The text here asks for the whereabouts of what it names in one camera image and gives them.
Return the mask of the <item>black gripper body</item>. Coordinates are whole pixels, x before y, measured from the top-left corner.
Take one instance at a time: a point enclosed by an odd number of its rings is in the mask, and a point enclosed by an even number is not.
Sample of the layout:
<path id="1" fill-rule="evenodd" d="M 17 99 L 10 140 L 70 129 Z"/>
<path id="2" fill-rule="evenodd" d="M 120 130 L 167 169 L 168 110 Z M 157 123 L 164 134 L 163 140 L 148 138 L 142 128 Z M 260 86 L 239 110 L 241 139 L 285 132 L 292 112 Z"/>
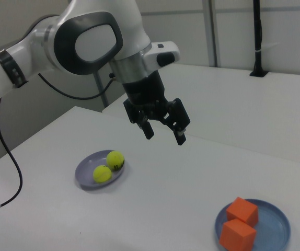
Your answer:
<path id="1" fill-rule="evenodd" d="M 144 113 L 149 119 L 161 119 L 167 113 L 165 88 L 158 72 L 132 83 L 122 84 L 128 99 L 124 107 L 130 119 L 137 119 Z"/>

